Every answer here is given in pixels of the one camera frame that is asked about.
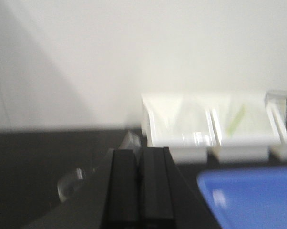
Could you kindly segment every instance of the blue plastic tray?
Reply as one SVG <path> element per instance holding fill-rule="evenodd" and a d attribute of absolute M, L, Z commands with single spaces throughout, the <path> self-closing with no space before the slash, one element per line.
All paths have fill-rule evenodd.
<path fill-rule="evenodd" d="M 223 229 L 287 229 L 287 167 L 207 171 L 197 180 Z"/>

